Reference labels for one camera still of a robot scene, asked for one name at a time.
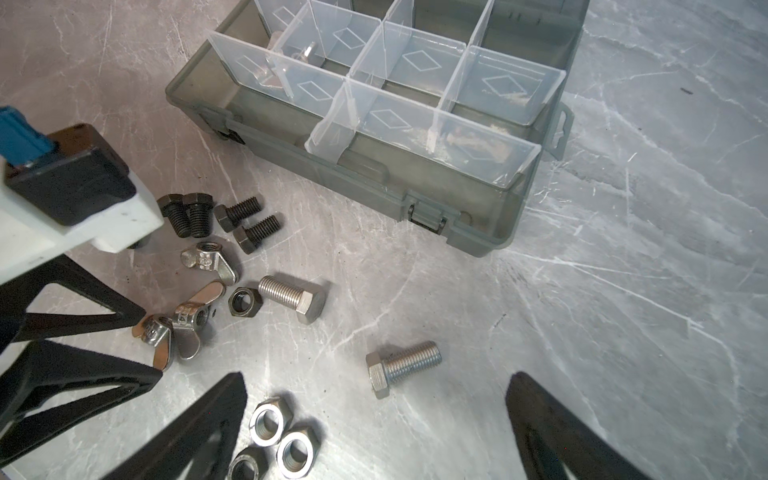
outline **nut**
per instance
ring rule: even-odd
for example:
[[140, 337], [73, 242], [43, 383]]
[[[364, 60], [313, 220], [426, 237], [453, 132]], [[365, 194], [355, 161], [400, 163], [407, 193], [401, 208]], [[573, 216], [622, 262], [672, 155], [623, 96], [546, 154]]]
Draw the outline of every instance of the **nut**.
[[230, 218], [229, 215], [227, 215], [227, 206], [226, 205], [216, 205], [214, 207], [214, 217], [216, 218], [216, 221], [219, 222], [219, 225], [221, 225], [221, 228], [225, 232], [231, 232], [235, 229], [235, 224]]
[[167, 207], [168, 205], [180, 204], [183, 198], [184, 198], [184, 195], [181, 195], [181, 194], [164, 195], [157, 199], [157, 206], [160, 208], [160, 212], [165, 217], [167, 215], [165, 212], [165, 207]]
[[[304, 444], [306, 455], [300, 455], [292, 446], [295, 442]], [[304, 426], [288, 431], [277, 447], [277, 468], [285, 478], [302, 478], [310, 472], [320, 449], [312, 427]]]
[[371, 387], [376, 394], [377, 399], [384, 399], [389, 396], [389, 382], [384, 373], [384, 362], [378, 352], [366, 355], [368, 363], [368, 375], [371, 377]]
[[230, 313], [232, 316], [255, 316], [264, 304], [261, 295], [255, 288], [241, 286], [230, 295]]
[[326, 293], [322, 290], [316, 293], [304, 290], [299, 304], [296, 306], [296, 316], [304, 325], [309, 325], [320, 316], [326, 304]]
[[212, 207], [214, 198], [209, 194], [186, 194], [183, 202], [184, 205], [203, 204]]
[[256, 447], [246, 447], [230, 463], [227, 480], [259, 480], [266, 472], [267, 464], [264, 452]]
[[[271, 413], [274, 419], [267, 418]], [[275, 445], [283, 432], [293, 421], [293, 412], [281, 397], [272, 397], [261, 402], [250, 417], [250, 437], [259, 447]]]
[[245, 254], [252, 254], [254, 251], [256, 251], [256, 248], [258, 245], [256, 245], [250, 238], [248, 238], [248, 234], [245, 233], [245, 228], [243, 228], [242, 225], [240, 225], [238, 228], [236, 228], [232, 235], [235, 237], [235, 241], [238, 245], [240, 245], [240, 248], [243, 249], [243, 252]]

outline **bolt thread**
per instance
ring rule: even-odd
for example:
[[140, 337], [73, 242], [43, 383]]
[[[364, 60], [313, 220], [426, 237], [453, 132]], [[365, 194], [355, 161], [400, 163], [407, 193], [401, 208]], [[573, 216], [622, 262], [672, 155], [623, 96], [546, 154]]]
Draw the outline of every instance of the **bolt thread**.
[[259, 293], [265, 298], [295, 310], [299, 306], [299, 300], [301, 300], [301, 294], [304, 293], [304, 290], [267, 275], [259, 282]]
[[210, 206], [206, 204], [191, 204], [190, 227], [192, 237], [205, 238], [210, 235]]
[[269, 235], [277, 232], [279, 229], [280, 222], [277, 221], [277, 218], [275, 218], [274, 215], [269, 215], [264, 220], [261, 220], [256, 225], [253, 225], [251, 228], [245, 229], [245, 234], [248, 236], [250, 241], [258, 245], [261, 243], [261, 240], [264, 240]]
[[256, 197], [251, 197], [233, 205], [232, 207], [227, 208], [227, 216], [233, 222], [238, 222], [250, 217], [251, 215], [258, 214], [260, 211], [261, 205], [259, 205], [259, 201], [256, 200]]
[[170, 221], [170, 225], [174, 228], [176, 235], [181, 238], [187, 238], [192, 233], [190, 229], [190, 219], [187, 218], [187, 213], [184, 211], [184, 207], [170, 206], [166, 209], [166, 217]]
[[424, 342], [406, 349], [383, 362], [384, 373], [389, 383], [395, 383], [412, 373], [439, 365], [442, 362], [440, 350], [434, 342]]

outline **gray marble tabletop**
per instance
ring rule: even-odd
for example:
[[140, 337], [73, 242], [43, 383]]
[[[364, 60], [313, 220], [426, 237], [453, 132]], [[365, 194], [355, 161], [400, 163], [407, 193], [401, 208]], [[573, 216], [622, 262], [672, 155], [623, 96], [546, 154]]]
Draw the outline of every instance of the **gray marble tabletop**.
[[[255, 405], [288, 393], [321, 430], [311, 478], [523, 478], [504, 405], [519, 370], [648, 475], [766, 478], [768, 4], [593, 0], [563, 96], [565, 159], [542, 161], [514, 243], [476, 259], [166, 102], [235, 3], [0, 2], [0, 104], [44, 132], [93, 124], [157, 196], [259, 194], [286, 226], [237, 255], [243, 281], [329, 289], [309, 327], [274, 303], [253, 319], [220, 306], [197, 358], [19, 459], [16, 478], [99, 478], [230, 371], [248, 388], [237, 447]], [[213, 279], [181, 266], [190, 243], [166, 225], [140, 250], [70, 255], [163, 312]], [[94, 309], [55, 288], [35, 308]], [[376, 400], [365, 355], [424, 339], [443, 364]], [[152, 357], [126, 329], [59, 341]]]

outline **blue plastic part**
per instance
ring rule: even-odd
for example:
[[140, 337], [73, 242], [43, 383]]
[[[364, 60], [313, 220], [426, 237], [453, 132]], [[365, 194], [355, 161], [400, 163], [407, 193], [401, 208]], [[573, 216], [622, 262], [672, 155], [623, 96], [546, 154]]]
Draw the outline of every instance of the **blue plastic part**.
[[53, 151], [55, 145], [30, 127], [24, 115], [13, 107], [0, 107], [0, 155], [13, 165], [28, 164]]

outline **silver bolt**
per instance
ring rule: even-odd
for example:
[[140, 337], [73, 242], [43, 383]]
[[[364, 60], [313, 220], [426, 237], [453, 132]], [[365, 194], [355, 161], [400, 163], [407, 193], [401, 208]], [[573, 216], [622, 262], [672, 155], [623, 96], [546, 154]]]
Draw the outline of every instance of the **silver bolt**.
[[259, 293], [262, 297], [274, 300], [281, 305], [296, 311], [296, 316], [304, 325], [309, 325], [320, 316], [326, 304], [326, 293], [307, 292], [298, 286], [281, 282], [267, 275], [259, 282]]
[[434, 342], [424, 342], [382, 360], [378, 352], [366, 356], [371, 387], [377, 399], [389, 396], [389, 386], [412, 373], [421, 372], [442, 362], [440, 350]]

